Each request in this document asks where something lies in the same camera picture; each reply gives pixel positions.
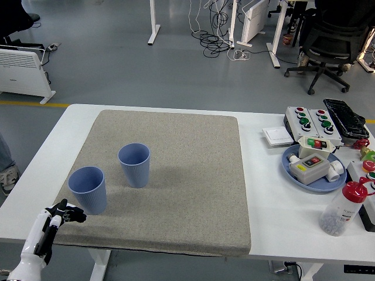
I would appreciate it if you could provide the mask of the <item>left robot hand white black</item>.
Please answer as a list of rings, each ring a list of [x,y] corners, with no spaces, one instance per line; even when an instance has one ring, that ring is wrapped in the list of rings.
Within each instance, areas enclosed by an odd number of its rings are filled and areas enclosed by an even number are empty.
[[[8,280],[40,280],[42,270],[52,257],[52,245],[59,228],[65,222],[86,220],[81,208],[68,203],[64,198],[61,202],[44,208],[35,220],[21,252],[21,261],[10,272]]]

